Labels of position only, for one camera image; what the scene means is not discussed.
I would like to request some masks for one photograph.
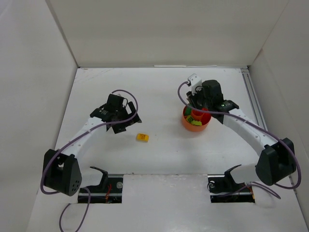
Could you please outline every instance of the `white wall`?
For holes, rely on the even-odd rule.
[[[76,69],[44,0],[0,1],[0,231],[27,228]]]
[[[80,66],[252,64],[288,0],[49,0]]]
[[[309,223],[309,1],[290,0],[250,68],[268,129],[293,140],[302,168],[297,197]]]

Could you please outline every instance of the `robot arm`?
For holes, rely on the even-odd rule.
[[[254,122],[233,101],[224,100],[220,84],[216,80],[202,82],[201,78],[193,74],[188,81],[191,86],[191,91],[187,93],[190,105],[197,109],[207,108],[212,117],[236,132],[259,156],[257,164],[238,165],[227,170],[223,177],[224,191],[227,191],[229,185],[256,180],[271,186],[296,171],[295,162],[288,151],[271,136],[248,125],[246,121],[253,124]],[[245,121],[231,117],[227,113],[241,117]],[[294,152],[291,140],[285,138],[283,142]]]
[[[105,131],[97,129],[106,122],[106,131],[112,127],[115,134],[126,131],[126,127],[141,119],[136,113],[133,102],[126,100],[131,113],[123,106],[125,98],[110,94],[107,103],[95,109],[90,118],[71,139],[75,141],[64,149],[55,159],[44,177],[44,185],[68,196],[74,195],[79,188],[98,186],[104,189],[107,184],[108,173],[96,167],[90,167],[81,172],[80,165],[87,149],[100,138]],[[49,149],[44,156],[43,171],[55,156],[57,151]]]

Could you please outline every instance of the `small yellow toy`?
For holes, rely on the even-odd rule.
[[[193,121],[191,122],[191,124],[192,124],[192,125],[195,125],[195,126],[201,126],[201,125],[202,125],[202,122],[201,122],[201,121],[195,121],[195,120],[193,120]]]
[[[188,122],[192,122],[193,120],[194,120],[194,118],[192,118],[190,115],[189,116],[187,116],[186,118],[185,118],[185,120],[187,120]]]
[[[148,142],[149,135],[147,135],[147,134],[137,134],[136,139],[143,141],[143,142]]]

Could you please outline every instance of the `orange bowl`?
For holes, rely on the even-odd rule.
[[[201,115],[201,122],[202,122],[202,126],[195,126],[192,125],[190,122],[188,122],[187,120],[185,120],[184,118],[184,112],[186,110],[186,106],[183,109],[183,115],[182,115],[182,124],[183,126],[188,130],[188,131],[192,131],[192,132],[201,132],[203,131],[209,124],[210,120],[211,120],[211,114],[208,113],[202,113]]]

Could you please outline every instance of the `white floor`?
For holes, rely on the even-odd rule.
[[[83,167],[95,165],[111,174],[131,175],[124,179],[123,203],[92,204],[80,231],[307,231],[292,190],[272,187],[282,200],[253,189],[256,204],[210,203],[206,174],[222,174],[236,164],[255,162],[258,156],[245,141],[214,118],[202,133],[182,127],[183,105],[177,97],[177,88],[193,73],[204,80],[218,80],[225,98],[236,102],[254,119],[239,69],[78,70],[57,148],[70,140],[89,114],[103,105],[115,89],[126,89],[137,97],[143,121],[121,134],[105,133],[101,141],[89,149]],[[189,88],[185,87],[184,97],[187,91]],[[148,134],[149,142],[137,142],[137,133]],[[289,180],[281,183],[288,185]],[[59,231],[62,209],[76,199],[77,196],[46,196],[39,192],[28,231]],[[69,207],[63,218],[67,231],[75,231],[84,208],[83,204]]]

